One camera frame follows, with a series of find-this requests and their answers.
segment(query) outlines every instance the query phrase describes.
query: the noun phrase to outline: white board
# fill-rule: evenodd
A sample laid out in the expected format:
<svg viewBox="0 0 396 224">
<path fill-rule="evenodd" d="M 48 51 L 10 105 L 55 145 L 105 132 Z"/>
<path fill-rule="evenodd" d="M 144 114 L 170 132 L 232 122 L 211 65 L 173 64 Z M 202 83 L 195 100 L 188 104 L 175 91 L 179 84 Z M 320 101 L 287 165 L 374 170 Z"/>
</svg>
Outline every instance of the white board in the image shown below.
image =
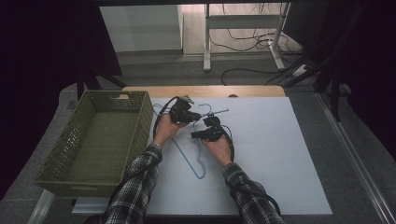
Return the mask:
<svg viewBox="0 0 396 224">
<path fill-rule="evenodd" d="M 169 99 L 153 98 L 164 105 Z M 194 98 L 191 111 L 207 113 L 229 108 L 217 116 L 233 133 L 234 161 L 247 175 L 260 182 L 278 203 L 283 215 L 330 215 L 315 166 L 306 148 L 290 100 L 287 97 Z M 196 130 L 206 128 L 203 121 Z M 197 173 L 198 146 L 191 139 L 192 125 L 180 130 L 175 141 Z M 163 148 L 158 182 L 152 191 L 148 215 L 237 215 L 237 207 L 221 175 L 221 168 L 202 147 L 206 175 L 198 179 L 177 146 L 169 141 Z"/>
</svg>

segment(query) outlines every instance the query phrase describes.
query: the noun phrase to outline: green basket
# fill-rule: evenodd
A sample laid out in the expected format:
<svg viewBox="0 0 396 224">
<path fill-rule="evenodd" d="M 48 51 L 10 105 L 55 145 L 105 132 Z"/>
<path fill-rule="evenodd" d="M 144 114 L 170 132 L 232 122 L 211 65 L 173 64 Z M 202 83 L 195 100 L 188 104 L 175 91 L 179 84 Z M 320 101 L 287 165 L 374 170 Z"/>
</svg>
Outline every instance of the green basket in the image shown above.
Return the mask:
<svg viewBox="0 0 396 224">
<path fill-rule="evenodd" d="M 146 91 L 86 91 L 35 183 L 57 196 L 109 197 L 146 149 Z"/>
</svg>

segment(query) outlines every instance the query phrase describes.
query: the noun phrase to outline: plaid shirt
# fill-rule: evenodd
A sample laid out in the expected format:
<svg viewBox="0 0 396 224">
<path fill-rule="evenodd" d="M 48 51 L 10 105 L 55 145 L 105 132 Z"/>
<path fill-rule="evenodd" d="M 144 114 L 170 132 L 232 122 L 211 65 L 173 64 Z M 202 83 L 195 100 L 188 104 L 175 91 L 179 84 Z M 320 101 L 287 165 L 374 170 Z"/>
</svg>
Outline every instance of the plaid shirt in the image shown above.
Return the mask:
<svg viewBox="0 0 396 224">
<path fill-rule="evenodd" d="M 163 159 L 161 147 L 151 143 L 146 151 L 132 163 L 132 175 L 114 197 L 101 217 L 101 223 L 143 223 L 151 192 L 157 183 L 158 163 Z M 235 200 L 244 223 L 284 223 L 268 201 L 258 196 L 265 194 L 261 184 L 254 182 L 232 162 L 222 174 Z"/>
<path fill-rule="evenodd" d="M 265 194 L 264 187 L 252 181 L 238 164 L 226 165 L 221 173 L 244 223 L 284 223 L 274 207 L 261 196 Z"/>
</svg>

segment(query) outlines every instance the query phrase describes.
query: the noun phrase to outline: hand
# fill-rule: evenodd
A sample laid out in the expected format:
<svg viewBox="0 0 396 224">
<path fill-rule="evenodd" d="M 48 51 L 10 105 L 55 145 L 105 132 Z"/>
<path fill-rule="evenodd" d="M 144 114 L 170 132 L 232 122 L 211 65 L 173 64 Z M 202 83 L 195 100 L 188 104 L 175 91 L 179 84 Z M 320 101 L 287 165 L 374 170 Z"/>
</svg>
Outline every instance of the hand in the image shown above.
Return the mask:
<svg viewBox="0 0 396 224">
<path fill-rule="evenodd" d="M 163 114 L 161 116 L 160 122 L 158 122 L 158 127 L 157 127 L 157 134 L 154 137 L 154 142 L 161 147 L 165 145 L 165 143 L 173 138 L 177 131 L 181 128 L 184 128 L 188 125 L 189 123 L 174 123 L 171 120 L 171 116 L 169 114 Z"/>
<path fill-rule="evenodd" d="M 226 166 L 231 163 L 231 150 L 228 144 L 227 138 L 222 135 L 221 138 L 216 142 L 209 142 L 202 139 L 202 144 L 209 148 L 210 154 L 220 163 L 222 166 Z"/>
</svg>

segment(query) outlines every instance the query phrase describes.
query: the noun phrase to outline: floor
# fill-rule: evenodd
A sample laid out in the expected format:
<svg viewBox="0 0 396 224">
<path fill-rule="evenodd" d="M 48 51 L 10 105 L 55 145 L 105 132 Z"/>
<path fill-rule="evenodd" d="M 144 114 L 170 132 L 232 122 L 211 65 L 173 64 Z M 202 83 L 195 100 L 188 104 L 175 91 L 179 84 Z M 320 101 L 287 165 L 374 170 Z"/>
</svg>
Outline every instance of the floor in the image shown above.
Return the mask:
<svg viewBox="0 0 396 224">
<path fill-rule="evenodd" d="M 213 68 L 209 73 L 203 71 L 202 57 L 198 56 L 153 52 L 151 55 L 147 53 L 136 56 L 133 53 L 122 53 L 119 54 L 119 62 L 124 74 L 120 79 L 129 86 L 221 85 L 221 73 L 236 66 L 258 70 L 275 69 L 268 52 L 258 55 L 216 55 L 213 57 Z M 264 85 L 272 77 L 274 74 L 239 71 L 228 74 L 224 79 L 229 85 Z M 315 79 L 306 79 L 291 88 L 286 88 L 285 92 L 290 98 L 333 215 L 284 216 L 284 219 L 287 223 L 382 223 L 318 103 L 312 88 Z M 103 79 L 100 79 L 100 82 L 106 89 L 117 88 Z M 64 89 L 59 99 L 59 107 L 52 123 L 6 197 L 0 202 L 0 220 L 4 223 L 26 223 L 41 195 L 42 188 L 33 184 L 33 180 L 73 114 L 73 106 L 70 105 L 77 100 L 76 86 Z M 340 101 L 340 116 L 351 140 L 356 144 L 356 150 L 388 201 L 389 207 L 396 208 L 396 162 L 356 117 L 347 104 L 347 98 Z M 82 223 L 86 217 L 71 214 L 73 200 L 56 197 L 45 223 Z"/>
<path fill-rule="evenodd" d="M 210 15 L 259 15 L 279 14 L 279 3 L 266 4 L 211 4 Z M 205 43 L 205 5 L 182 6 L 183 26 L 183 53 L 194 55 L 204 53 Z M 271 39 L 273 29 L 220 29 L 210 30 L 212 53 L 236 52 L 264 52 L 269 51 L 267 41 Z M 302 46 L 286 35 L 279 39 L 283 50 L 299 50 Z"/>
</svg>

